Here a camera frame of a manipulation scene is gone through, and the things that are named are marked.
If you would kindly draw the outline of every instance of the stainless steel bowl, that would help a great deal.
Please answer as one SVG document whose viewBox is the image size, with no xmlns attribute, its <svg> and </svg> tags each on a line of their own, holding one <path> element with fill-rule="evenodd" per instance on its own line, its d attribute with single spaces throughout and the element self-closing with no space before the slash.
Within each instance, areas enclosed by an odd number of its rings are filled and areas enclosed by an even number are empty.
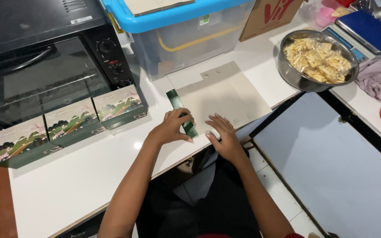
<svg viewBox="0 0 381 238">
<path fill-rule="evenodd" d="M 293 39 L 303 39 L 303 38 L 316 38 L 320 42 L 333 43 L 332 50 L 340 50 L 342 56 L 346 58 L 351 64 L 356 65 L 355 67 L 349 70 L 349 73 L 345 77 L 345 82 L 341 84 L 326 84 L 320 83 L 315 79 L 310 79 L 308 76 L 299 73 L 292 65 L 290 65 L 289 61 L 286 59 L 283 49 L 288 45 L 293 43 Z M 343 86 L 346 84 L 350 84 L 354 81 L 359 73 L 359 64 L 357 58 L 349 50 L 345 45 L 336 41 L 328 35 L 325 35 L 322 32 L 315 30 L 296 30 L 288 35 L 286 35 L 282 43 L 280 44 L 280 53 L 278 54 L 278 72 L 281 77 L 293 87 L 307 91 L 307 92 L 321 92 L 324 90 L 328 90 L 335 86 Z"/>
</svg>

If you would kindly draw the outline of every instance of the person's lap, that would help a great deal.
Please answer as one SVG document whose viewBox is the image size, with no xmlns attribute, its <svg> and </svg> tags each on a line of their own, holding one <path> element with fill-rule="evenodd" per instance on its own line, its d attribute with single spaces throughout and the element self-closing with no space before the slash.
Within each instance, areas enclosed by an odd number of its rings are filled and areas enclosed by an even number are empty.
<svg viewBox="0 0 381 238">
<path fill-rule="evenodd" d="M 221 156 L 215 166 L 208 194 L 195 207 L 161 181 L 151 181 L 136 221 L 139 238 L 194 238 L 200 234 L 261 238 L 236 168 Z"/>
</svg>

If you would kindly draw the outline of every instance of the sticker label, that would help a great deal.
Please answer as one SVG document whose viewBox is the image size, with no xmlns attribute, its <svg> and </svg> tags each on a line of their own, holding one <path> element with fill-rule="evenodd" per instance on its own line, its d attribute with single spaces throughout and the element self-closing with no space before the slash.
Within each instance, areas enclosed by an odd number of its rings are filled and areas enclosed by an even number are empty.
<svg viewBox="0 0 381 238">
<path fill-rule="evenodd" d="M 205 15 L 202 17 L 202 20 L 199 21 L 199 25 L 205 25 L 209 23 L 209 14 Z"/>
<path fill-rule="evenodd" d="M 72 20 L 70 21 L 72 25 L 74 24 L 78 24 L 78 23 L 81 23 L 81 22 L 84 22 L 84 21 L 88 21 L 92 19 L 92 16 L 87 16 L 87 17 L 82 17 L 82 18 L 79 18 L 79 19 L 76 19 L 76 20 Z"/>
</svg>

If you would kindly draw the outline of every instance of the blue scale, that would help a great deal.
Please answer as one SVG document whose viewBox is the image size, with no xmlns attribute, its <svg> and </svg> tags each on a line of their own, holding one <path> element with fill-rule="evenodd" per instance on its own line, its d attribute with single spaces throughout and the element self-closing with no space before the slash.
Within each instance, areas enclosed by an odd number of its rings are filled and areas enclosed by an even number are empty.
<svg viewBox="0 0 381 238">
<path fill-rule="evenodd" d="M 323 32 L 351 49 L 360 63 L 381 57 L 381 22 L 363 10 L 339 17 Z"/>
</svg>

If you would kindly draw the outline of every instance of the barcode label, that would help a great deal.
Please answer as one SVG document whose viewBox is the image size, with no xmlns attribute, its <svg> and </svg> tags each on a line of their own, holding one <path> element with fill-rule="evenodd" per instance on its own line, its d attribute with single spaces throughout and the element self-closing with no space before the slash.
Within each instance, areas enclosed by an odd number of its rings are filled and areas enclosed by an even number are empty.
<svg viewBox="0 0 381 238">
<path fill-rule="evenodd" d="M 92 19 L 92 16 L 82 17 L 82 18 L 79 18 L 79 19 L 76 19 L 76 20 L 72 20 L 70 22 L 73 25 L 73 24 L 78 24 L 78 23 L 84 22 L 84 21 L 88 21 L 90 19 Z"/>
</svg>

